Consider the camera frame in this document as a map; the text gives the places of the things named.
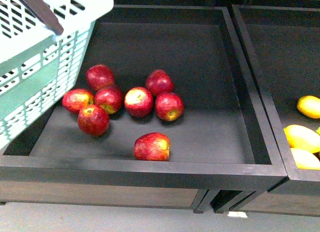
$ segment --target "yellow fruit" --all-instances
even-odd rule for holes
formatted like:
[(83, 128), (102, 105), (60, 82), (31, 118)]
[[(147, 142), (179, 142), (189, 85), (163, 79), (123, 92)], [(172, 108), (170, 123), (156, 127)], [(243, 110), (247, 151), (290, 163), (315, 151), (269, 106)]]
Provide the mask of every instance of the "yellow fruit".
[(315, 96), (299, 98), (296, 107), (309, 118), (320, 118), (320, 99)]
[(289, 125), (284, 129), (290, 148), (301, 148), (311, 153), (320, 151), (320, 135), (300, 125)]
[(320, 170), (320, 161), (309, 151), (291, 148), (291, 152), (298, 168)]

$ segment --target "black wooden bin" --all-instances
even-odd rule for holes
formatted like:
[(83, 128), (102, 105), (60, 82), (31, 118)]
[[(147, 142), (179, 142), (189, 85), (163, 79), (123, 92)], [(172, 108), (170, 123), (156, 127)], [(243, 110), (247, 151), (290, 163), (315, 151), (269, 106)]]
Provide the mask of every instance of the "black wooden bin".
[[(96, 23), (76, 87), (100, 63), (124, 93), (166, 70), (183, 117), (168, 124), (122, 109), (93, 139), (59, 102), (0, 157), (1, 201), (201, 212), (220, 191), (266, 191), (286, 177), (226, 8), (115, 6)], [(171, 139), (170, 161), (136, 161), (135, 140), (154, 131)]]
[(297, 168), (283, 129), (320, 127), (296, 108), (302, 96), (320, 97), (320, 9), (233, 6), (232, 11), (288, 179), (231, 210), (319, 216), (320, 171)]

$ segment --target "gray floor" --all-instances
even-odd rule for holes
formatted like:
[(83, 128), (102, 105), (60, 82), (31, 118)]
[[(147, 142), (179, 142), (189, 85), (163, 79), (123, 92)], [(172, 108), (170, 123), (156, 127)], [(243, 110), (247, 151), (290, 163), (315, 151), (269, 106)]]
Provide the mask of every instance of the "gray floor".
[(7, 203), (0, 206), (1, 232), (318, 232), (320, 218), (248, 213), (248, 218), (190, 210), (60, 204)]

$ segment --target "white plastic basket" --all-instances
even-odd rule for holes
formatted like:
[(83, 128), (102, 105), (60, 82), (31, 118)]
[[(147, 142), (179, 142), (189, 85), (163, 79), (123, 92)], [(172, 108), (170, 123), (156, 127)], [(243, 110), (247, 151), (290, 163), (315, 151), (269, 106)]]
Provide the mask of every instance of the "white plastic basket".
[(76, 82), (96, 19), (113, 0), (44, 0), (64, 28), (60, 36), (18, 0), (0, 0), (0, 149)]

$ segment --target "apple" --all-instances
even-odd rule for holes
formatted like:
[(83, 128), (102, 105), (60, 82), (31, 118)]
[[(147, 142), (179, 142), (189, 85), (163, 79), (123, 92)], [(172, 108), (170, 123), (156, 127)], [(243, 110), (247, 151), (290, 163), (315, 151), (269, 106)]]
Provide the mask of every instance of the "apple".
[(154, 98), (145, 87), (130, 89), (124, 97), (124, 106), (134, 117), (142, 118), (148, 115), (153, 107)]
[(94, 104), (105, 109), (108, 114), (116, 113), (122, 107), (123, 101), (124, 95), (116, 84), (99, 89), (94, 96)]
[(65, 93), (62, 105), (71, 113), (77, 114), (80, 109), (94, 103), (94, 95), (87, 89), (77, 88)]
[(145, 86), (157, 96), (163, 92), (172, 92), (175, 88), (169, 75), (162, 69), (154, 70), (146, 79)]
[(176, 120), (184, 112), (182, 98), (173, 92), (159, 94), (155, 99), (155, 112), (165, 121)]
[(134, 143), (133, 154), (137, 160), (168, 161), (170, 139), (162, 133), (148, 133)]
[(86, 81), (89, 86), (97, 91), (100, 88), (115, 83), (115, 76), (112, 70), (106, 65), (95, 65), (86, 72)]
[(86, 134), (101, 136), (109, 128), (109, 114), (98, 105), (89, 105), (79, 111), (78, 126)]

